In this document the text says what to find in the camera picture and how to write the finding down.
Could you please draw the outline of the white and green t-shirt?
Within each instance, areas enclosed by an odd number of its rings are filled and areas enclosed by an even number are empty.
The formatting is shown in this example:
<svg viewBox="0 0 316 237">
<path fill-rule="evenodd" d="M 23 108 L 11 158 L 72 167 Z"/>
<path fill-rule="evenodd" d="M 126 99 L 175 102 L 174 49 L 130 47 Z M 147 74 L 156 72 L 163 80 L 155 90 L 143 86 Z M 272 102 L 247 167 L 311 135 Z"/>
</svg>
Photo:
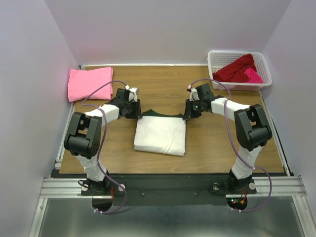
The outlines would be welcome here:
<svg viewBox="0 0 316 237">
<path fill-rule="evenodd" d="M 182 114 L 163 115 L 148 110 L 138 119 L 134 149 L 183 157 L 185 155 L 186 122 Z"/>
</svg>

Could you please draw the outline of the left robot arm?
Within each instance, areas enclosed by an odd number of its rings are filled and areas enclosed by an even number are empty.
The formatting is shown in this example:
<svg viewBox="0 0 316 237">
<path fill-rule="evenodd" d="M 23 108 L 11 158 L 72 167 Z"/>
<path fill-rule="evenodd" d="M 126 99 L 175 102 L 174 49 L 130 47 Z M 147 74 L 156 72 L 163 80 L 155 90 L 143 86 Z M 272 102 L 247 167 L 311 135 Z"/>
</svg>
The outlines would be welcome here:
<svg viewBox="0 0 316 237">
<path fill-rule="evenodd" d="M 100 162 L 104 134 L 107 123 L 121 117 L 127 119 L 142 118 L 139 88 L 117 89 L 116 96 L 95 110 L 81 113 L 74 112 L 64 140 L 65 150 L 80 161 L 86 173 L 86 180 L 79 181 L 83 195 L 102 196 L 110 191 L 108 171 Z"/>
</svg>

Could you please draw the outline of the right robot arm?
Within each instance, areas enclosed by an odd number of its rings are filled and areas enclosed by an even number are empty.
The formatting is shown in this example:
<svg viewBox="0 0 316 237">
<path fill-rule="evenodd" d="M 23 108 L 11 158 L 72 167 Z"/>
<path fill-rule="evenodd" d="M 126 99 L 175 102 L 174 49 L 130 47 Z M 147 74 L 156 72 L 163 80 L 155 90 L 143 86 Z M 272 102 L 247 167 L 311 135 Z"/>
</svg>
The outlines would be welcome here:
<svg viewBox="0 0 316 237">
<path fill-rule="evenodd" d="M 246 188 L 256 169 L 255 161 L 262 148 L 272 138 L 272 130 L 263 107 L 244 105 L 223 96 L 215 96 L 209 84 L 196 88 L 188 85 L 183 120 L 196 119 L 203 112 L 223 115 L 233 151 L 237 155 L 229 172 L 227 187 L 233 193 Z"/>
</svg>

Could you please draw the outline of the white plastic basket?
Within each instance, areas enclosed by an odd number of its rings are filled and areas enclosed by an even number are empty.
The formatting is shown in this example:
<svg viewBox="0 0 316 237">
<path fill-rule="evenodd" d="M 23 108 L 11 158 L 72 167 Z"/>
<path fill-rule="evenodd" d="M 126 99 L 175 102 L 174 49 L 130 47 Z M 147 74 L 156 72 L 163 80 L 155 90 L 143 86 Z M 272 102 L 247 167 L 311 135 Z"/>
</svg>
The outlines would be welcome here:
<svg viewBox="0 0 316 237">
<path fill-rule="evenodd" d="M 207 55 L 208 70 L 210 78 L 213 79 L 213 73 L 219 71 L 223 67 L 233 63 L 244 55 L 251 54 L 254 59 L 254 65 L 258 76 L 262 79 L 262 83 L 250 82 L 223 82 L 229 90 L 247 90 L 257 91 L 265 86 L 272 85 L 272 78 L 268 63 L 265 56 L 259 52 L 249 51 L 229 51 L 229 50 L 211 50 Z"/>
</svg>

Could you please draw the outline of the dark red t-shirt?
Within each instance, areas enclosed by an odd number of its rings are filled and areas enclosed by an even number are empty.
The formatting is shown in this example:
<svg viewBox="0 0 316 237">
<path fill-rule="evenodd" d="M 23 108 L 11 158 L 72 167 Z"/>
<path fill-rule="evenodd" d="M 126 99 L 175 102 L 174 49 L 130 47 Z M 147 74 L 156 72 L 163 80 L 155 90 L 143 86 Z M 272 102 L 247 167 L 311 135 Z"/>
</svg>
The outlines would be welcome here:
<svg viewBox="0 0 316 237">
<path fill-rule="evenodd" d="M 254 72 L 257 72 L 254 59 L 251 54 L 240 57 L 212 75 L 213 79 L 219 82 L 246 83 L 250 80 L 249 76 L 245 73 L 248 69 L 252 69 Z"/>
</svg>

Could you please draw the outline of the folded pink t-shirt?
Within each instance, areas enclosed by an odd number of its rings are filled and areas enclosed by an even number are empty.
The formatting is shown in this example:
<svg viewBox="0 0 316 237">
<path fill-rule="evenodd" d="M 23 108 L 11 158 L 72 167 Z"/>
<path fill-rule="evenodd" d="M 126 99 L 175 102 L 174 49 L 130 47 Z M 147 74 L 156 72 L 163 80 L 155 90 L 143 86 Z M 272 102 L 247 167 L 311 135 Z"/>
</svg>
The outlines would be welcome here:
<svg viewBox="0 0 316 237">
<path fill-rule="evenodd" d="M 71 69 L 68 81 L 69 102 L 86 98 L 96 89 L 112 81 L 112 79 L 113 69 L 111 67 L 88 71 Z"/>
</svg>

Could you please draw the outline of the magenta t-shirt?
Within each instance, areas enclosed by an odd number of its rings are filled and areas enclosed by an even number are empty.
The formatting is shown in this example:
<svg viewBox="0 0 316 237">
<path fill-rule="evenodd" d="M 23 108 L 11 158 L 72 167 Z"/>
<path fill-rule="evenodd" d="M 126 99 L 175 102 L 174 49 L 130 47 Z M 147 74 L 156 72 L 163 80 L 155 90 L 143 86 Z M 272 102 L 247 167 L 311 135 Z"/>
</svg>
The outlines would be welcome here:
<svg viewBox="0 0 316 237">
<path fill-rule="evenodd" d="M 247 83 L 263 83 L 261 77 L 252 68 L 248 68 L 247 70 L 245 70 L 244 74 L 248 76 Z"/>
</svg>

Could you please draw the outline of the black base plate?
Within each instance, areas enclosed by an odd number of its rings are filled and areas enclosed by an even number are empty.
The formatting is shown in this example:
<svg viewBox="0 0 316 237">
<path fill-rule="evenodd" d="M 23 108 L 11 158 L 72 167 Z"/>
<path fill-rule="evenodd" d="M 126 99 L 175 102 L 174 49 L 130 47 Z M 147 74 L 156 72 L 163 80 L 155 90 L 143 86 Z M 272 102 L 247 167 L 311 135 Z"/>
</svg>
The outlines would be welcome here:
<svg viewBox="0 0 316 237">
<path fill-rule="evenodd" d="M 123 206 L 177 206 L 247 204 L 255 194 L 254 180 L 236 181 L 227 174 L 127 175 L 95 182 L 79 180 L 81 195 L 92 198 L 93 208 L 108 210 Z"/>
</svg>

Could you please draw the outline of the aluminium frame rail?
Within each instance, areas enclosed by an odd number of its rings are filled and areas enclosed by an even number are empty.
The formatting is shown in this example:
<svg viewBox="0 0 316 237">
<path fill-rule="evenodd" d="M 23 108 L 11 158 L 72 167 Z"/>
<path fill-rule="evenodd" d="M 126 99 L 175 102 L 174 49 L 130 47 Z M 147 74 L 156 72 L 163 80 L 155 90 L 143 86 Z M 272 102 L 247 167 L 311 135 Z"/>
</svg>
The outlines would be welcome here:
<svg viewBox="0 0 316 237">
<path fill-rule="evenodd" d="M 272 197 L 304 197 L 307 195 L 301 177 L 272 177 Z M 248 197 L 266 197 L 270 183 L 266 177 L 254 177 L 257 193 L 247 192 Z M 84 198 L 78 178 L 48 178 L 42 182 L 40 198 Z"/>
</svg>

